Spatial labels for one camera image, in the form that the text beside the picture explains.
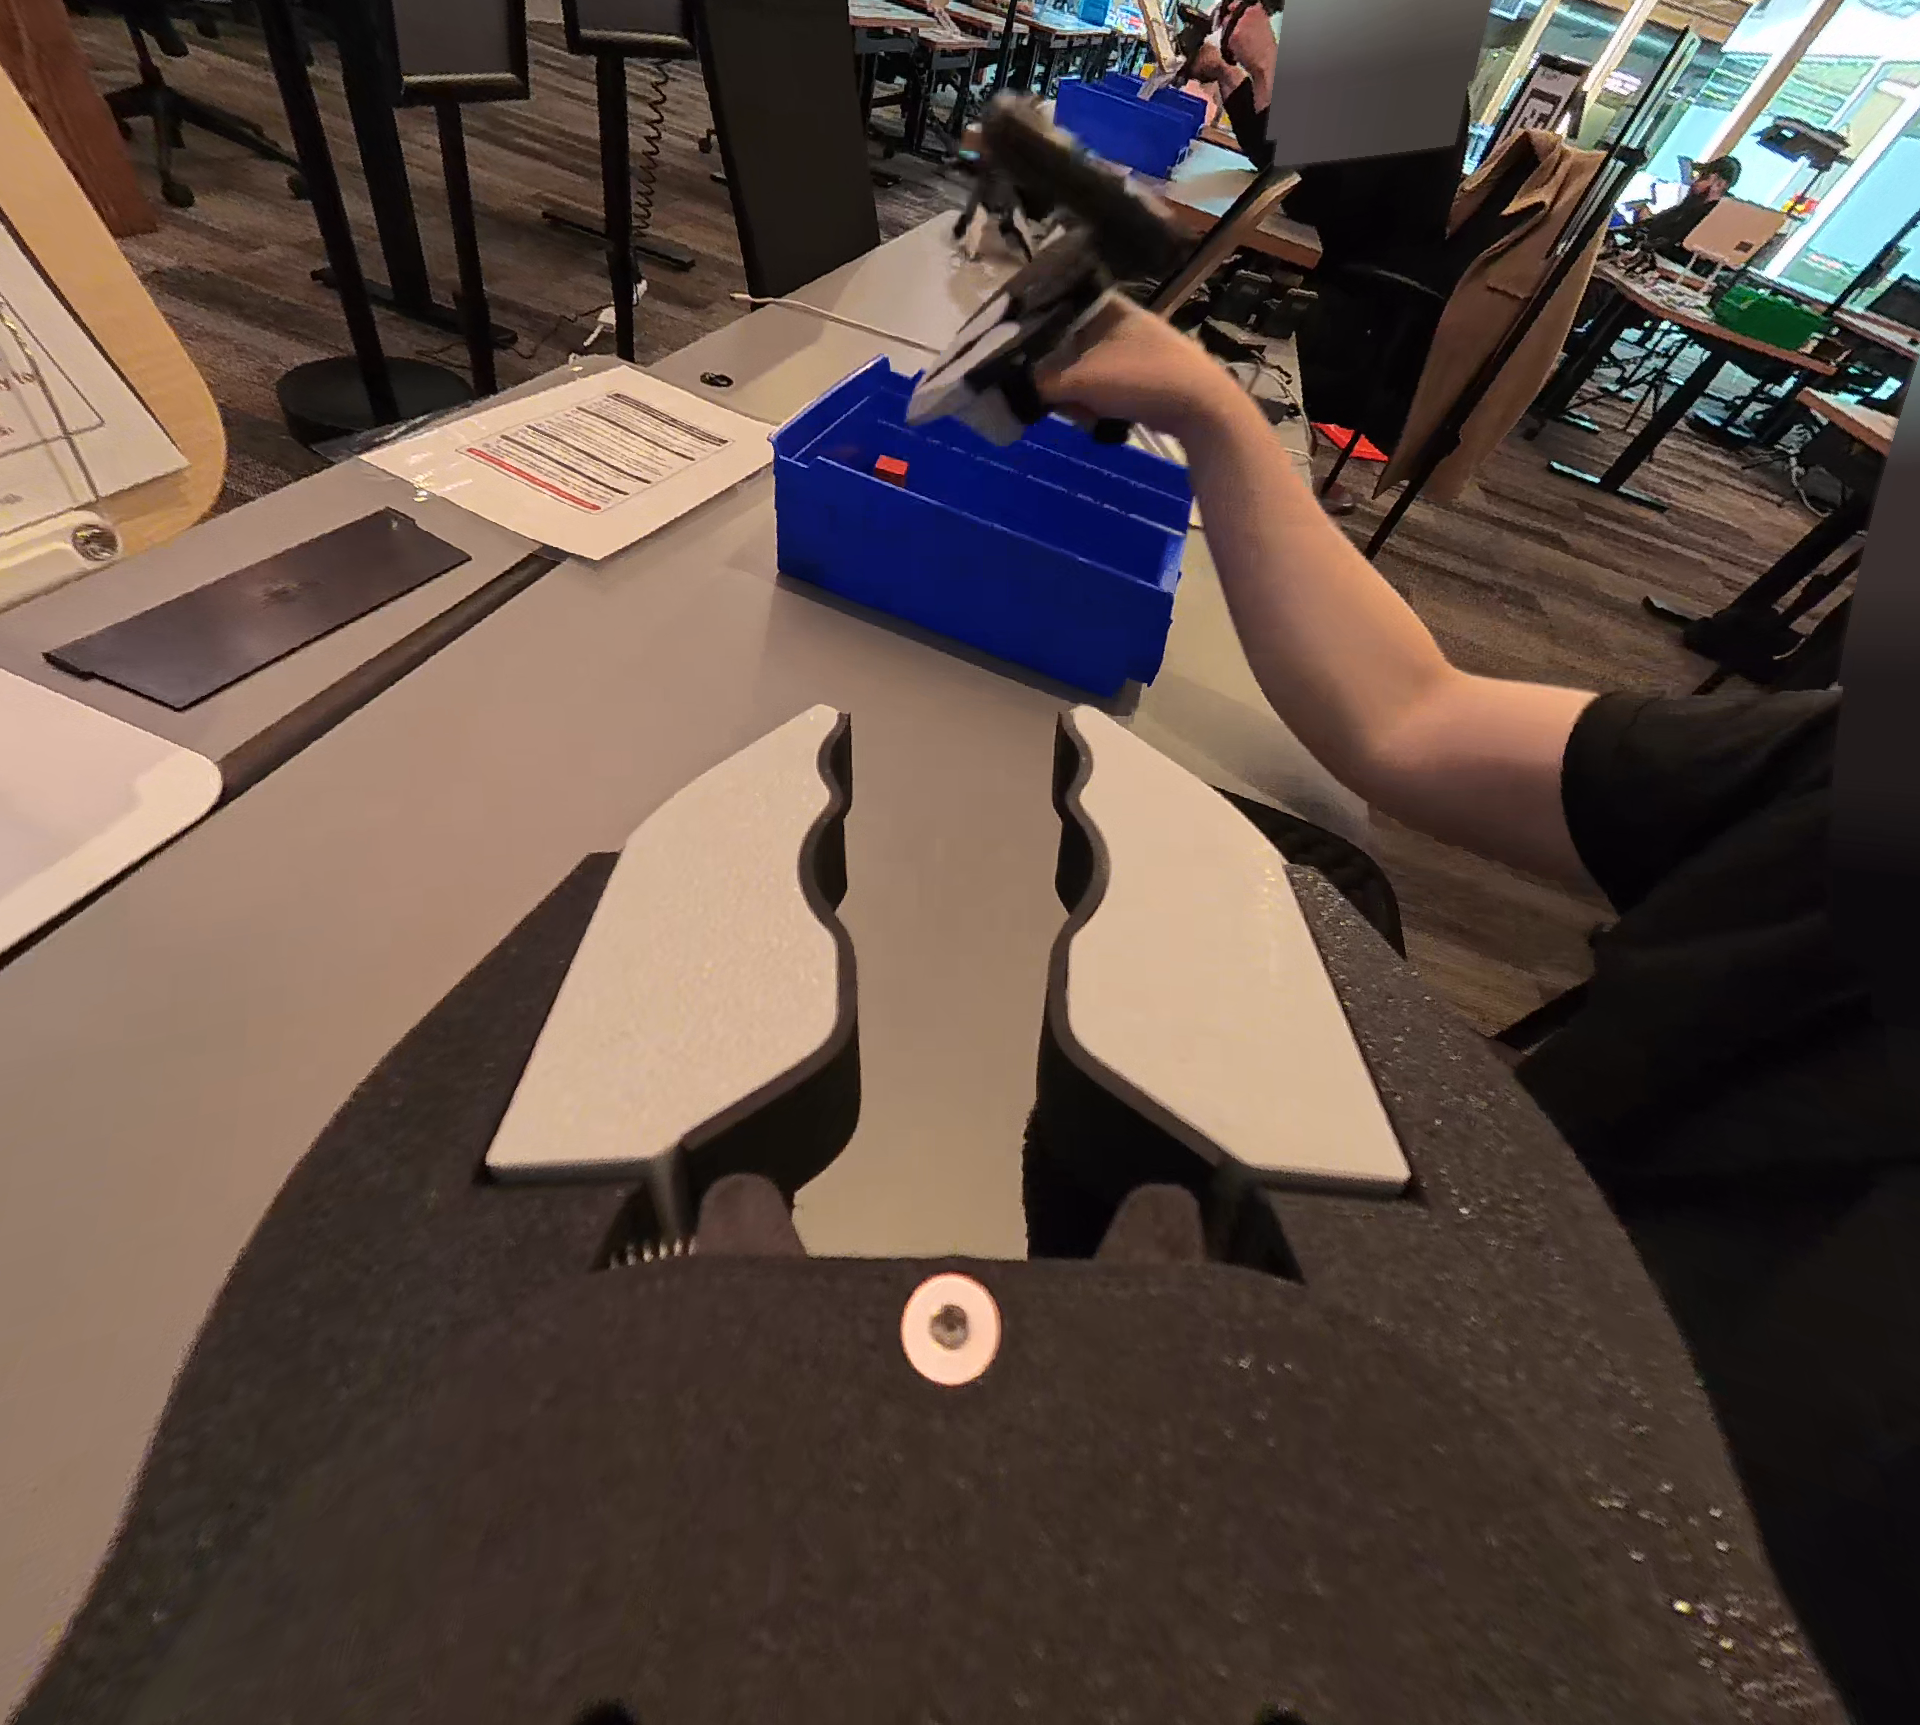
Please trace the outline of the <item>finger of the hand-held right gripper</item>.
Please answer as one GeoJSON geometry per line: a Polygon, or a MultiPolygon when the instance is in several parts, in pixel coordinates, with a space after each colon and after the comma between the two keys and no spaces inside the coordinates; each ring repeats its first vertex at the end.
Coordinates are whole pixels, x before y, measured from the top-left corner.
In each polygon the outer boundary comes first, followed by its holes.
{"type": "Polygon", "coordinates": [[[905,429],[958,423],[976,436],[1018,436],[1049,419],[1038,378],[1080,359],[1116,286],[998,286],[926,367],[905,397],[905,429]]]}
{"type": "Polygon", "coordinates": [[[1091,237],[1044,241],[968,318],[968,362],[1049,362],[1121,286],[1091,237]]]}

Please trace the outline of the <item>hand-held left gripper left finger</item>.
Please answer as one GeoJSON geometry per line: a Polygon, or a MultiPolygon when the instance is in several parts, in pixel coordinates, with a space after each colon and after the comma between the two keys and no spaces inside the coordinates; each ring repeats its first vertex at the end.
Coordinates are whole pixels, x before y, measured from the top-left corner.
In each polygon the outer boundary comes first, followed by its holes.
{"type": "Polygon", "coordinates": [[[494,1182],[629,1182],[654,1222],[695,1222],[733,1173],[798,1203],[848,1155],[848,817],[849,716],[804,707],[629,833],[487,1143],[494,1182]]]}

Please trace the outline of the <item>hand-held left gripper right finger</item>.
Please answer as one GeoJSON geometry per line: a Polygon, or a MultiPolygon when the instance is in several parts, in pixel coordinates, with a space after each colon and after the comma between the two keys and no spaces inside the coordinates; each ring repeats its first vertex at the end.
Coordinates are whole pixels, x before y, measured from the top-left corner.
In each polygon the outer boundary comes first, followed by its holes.
{"type": "Polygon", "coordinates": [[[1134,1189],[1186,1189],[1208,1233],[1250,1203],[1393,1203],[1411,1165],[1339,997],[1294,860],[1252,807],[1093,707],[1056,737],[1056,891],[1027,1229],[1102,1233],[1134,1189]]]}

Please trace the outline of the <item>blue plastic bin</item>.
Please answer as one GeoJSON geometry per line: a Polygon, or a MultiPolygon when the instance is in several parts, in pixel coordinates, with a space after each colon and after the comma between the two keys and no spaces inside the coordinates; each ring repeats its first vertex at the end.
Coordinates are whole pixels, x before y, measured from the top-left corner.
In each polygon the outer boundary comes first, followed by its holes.
{"type": "Polygon", "coordinates": [[[1064,81],[1049,121],[1076,133],[1085,155],[1101,155],[1141,178],[1170,178],[1194,143],[1188,111],[1134,101],[1091,81],[1064,81]]]}
{"type": "Polygon", "coordinates": [[[1134,114],[1165,114],[1165,133],[1172,133],[1177,121],[1177,133],[1194,138],[1213,121],[1213,101],[1186,85],[1146,87],[1146,81],[1110,71],[1101,87],[1134,114]]]}
{"type": "Polygon", "coordinates": [[[911,378],[855,367],[772,430],[778,561],[792,583],[1122,695],[1165,664],[1188,544],[1188,467],[1038,419],[1018,443],[905,429],[911,378]],[[872,471],[911,462],[911,487],[872,471]]]}

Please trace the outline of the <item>person's right forearm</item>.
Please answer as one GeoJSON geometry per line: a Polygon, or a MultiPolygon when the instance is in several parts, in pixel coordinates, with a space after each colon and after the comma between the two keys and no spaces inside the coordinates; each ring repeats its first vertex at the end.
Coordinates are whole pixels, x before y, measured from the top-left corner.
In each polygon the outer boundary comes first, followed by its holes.
{"type": "Polygon", "coordinates": [[[1591,690],[1453,664],[1236,382],[1201,394],[1177,443],[1239,645],[1294,741],[1439,846],[1587,882],[1564,763],[1591,690]]]}

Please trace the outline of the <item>person's right hand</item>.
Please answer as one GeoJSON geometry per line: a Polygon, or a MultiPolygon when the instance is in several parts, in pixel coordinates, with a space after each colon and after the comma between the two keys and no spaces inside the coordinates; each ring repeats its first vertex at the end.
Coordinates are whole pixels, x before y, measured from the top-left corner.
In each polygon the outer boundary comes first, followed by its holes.
{"type": "Polygon", "coordinates": [[[1203,451],[1236,430],[1265,430],[1265,413],[1218,359],[1130,296],[1102,296],[1037,367],[1037,394],[1080,419],[1116,419],[1203,451]]]}

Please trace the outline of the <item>black high-back chair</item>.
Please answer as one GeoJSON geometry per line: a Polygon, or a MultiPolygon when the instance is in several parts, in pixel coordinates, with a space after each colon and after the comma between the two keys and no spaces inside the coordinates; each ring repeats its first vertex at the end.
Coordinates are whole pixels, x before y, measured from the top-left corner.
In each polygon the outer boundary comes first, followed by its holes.
{"type": "Polygon", "coordinates": [[[695,0],[703,81],[753,296],[881,241],[849,0],[695,0]]]}

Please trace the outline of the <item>laminated paper sheet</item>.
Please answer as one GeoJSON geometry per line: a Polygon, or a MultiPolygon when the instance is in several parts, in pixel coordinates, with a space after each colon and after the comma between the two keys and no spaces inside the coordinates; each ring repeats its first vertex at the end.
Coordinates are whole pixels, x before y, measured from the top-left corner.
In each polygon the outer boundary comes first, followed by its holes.
{"type": "Polygon", "coordinates": [[[599,362],[392,436],[368,462],[535,544],[605,561],[767,471],[778,449],[754,419],[599,362]]]}

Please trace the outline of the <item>tan coat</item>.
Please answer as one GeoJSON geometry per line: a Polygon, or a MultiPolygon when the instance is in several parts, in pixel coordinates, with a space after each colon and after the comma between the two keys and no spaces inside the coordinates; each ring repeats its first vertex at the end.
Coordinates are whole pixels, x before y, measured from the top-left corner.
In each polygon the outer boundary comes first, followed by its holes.
{"type": "MultiPolygon", "coordinates": [[[[1499,155],[1489,155],[1476,172],[1458,183],[1444,241],[1444,259],[1458,266],[1458,277],[1444,303],[1425,378],[1411,388],[1402,436],[1386,467],[1380,471],[1380,497],[1411,479],[1420,451],[1439,436],[1453,403],[1466,394],[1499,342],[1523,321],[1533,292],[1550,271],[1550,247],[1579,219],[1601,163],[1606,155],[1599,148],[1579,148],[1546,128],[1523,128],[1499,155]]],[[[1523,342],[1510,347],[1492,388],[1476,397],[1476,407],[1462,419],[1458,449],[1426,479],[1425,494],[1434,500],[1462,500],[1484,462],[1508,443],[1533,397],[1546,388],[1546,370],[1564,359],[1591,266],[1599,241],[1580,241],[1564,286],[1523,327],[1523,342]]]]}

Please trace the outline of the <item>person's dark clothing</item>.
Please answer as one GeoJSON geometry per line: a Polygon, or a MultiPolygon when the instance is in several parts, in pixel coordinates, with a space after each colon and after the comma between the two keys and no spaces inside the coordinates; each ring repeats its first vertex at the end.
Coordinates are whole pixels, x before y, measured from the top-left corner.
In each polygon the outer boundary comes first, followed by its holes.
{"type": "Polygon", "coordinates": [[[1835,690],[1599,695],[1564,810],[1616,907],[1515,1061],[1677,1319],[1850,1719],[1914,1719],[1914,1066],[1831,912],[1835,690]]]}

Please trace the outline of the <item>black desk panel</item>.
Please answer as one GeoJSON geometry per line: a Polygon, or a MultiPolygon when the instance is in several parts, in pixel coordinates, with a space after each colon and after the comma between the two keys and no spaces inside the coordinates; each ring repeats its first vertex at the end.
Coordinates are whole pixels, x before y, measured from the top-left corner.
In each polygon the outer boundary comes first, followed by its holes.
{"type": "Polygon", "coordinates": [[[106,679],[150,707],[190,710],[462,561],[462,544],[385,506],[48,645],[44,661],[74,679],[106,679]]]}

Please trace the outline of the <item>green plastic bin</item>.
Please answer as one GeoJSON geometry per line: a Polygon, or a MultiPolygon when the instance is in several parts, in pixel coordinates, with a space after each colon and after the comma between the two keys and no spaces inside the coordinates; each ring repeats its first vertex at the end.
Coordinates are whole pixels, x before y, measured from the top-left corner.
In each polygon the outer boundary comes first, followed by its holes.
{"type": "Polygon", "coordinates": [[[1711,318],[1748,342],[1799,352],[1827,332],[1827,306],[1775,292],[1758,277],[1737,277],[1711,296],[1711,318]]]}

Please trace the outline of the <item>illustrated instruction sheet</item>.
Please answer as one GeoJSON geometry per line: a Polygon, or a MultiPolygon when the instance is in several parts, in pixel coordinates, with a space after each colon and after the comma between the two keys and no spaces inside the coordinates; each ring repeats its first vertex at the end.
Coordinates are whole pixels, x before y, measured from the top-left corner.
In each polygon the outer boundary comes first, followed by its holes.
{"type": "Polygon", "coordinates": [[[0,530],[95,511],[175,471],[180,443],[0,225],[0,530]]]}

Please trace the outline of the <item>wooden post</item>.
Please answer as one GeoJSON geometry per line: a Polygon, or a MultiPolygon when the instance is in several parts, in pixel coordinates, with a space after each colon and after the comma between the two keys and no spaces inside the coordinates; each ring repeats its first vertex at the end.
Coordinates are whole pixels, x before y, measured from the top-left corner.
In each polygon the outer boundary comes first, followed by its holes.
{"type": "Polygon", "coordinates": [[[0,0],[0,61],[24,111],[74,172],[113,237],[154,231],[154,203],[133,178],[120,123],[91,81],[62,0],[0,0]]]}

